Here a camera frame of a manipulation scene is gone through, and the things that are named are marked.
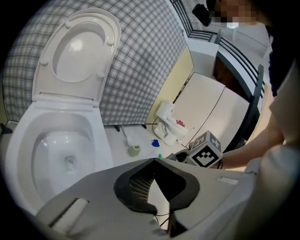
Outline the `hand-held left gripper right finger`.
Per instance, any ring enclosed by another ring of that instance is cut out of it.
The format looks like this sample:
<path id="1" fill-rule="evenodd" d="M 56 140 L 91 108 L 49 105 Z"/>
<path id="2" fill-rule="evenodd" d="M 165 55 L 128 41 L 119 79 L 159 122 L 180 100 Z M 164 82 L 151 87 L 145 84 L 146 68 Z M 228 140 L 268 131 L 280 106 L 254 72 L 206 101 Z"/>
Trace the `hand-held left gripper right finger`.
<path id="1" fill-rule="evenodd" d="M 169 202 L 170 209 L 187 208 L 200 191 L 197 178 L 159 158 L 154 159 L 153 164 L 154 180 Z"/>

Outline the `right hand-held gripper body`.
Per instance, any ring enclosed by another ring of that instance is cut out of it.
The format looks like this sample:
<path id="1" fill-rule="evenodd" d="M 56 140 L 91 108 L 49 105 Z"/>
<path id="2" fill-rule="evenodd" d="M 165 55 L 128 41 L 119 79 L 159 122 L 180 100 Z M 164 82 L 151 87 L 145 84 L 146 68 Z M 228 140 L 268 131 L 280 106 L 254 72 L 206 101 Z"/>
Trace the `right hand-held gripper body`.
<path id="1" fill-rule="evenodd" d="M 222 156 L 220 141 L 210 131 L 206 131 L 190 142 L 187 149 L 171 153 L 167 159 L 188 165 L 210 168 Z"/>

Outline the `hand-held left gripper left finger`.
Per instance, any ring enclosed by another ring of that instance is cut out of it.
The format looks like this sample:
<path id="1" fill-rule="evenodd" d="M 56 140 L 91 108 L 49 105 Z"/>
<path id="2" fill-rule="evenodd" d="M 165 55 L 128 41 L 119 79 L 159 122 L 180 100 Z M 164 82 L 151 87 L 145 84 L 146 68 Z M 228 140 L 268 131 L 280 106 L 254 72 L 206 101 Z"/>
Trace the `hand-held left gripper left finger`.
<path id="1" fill-rule="evenodd" d="M 150 187 L 155 179 L 155 159 L 150 158 L 124 172 L 115 181 L 113 190 L 118 200 L 128 209 L 156 215 L 157 208 L 148 203 Z"/>

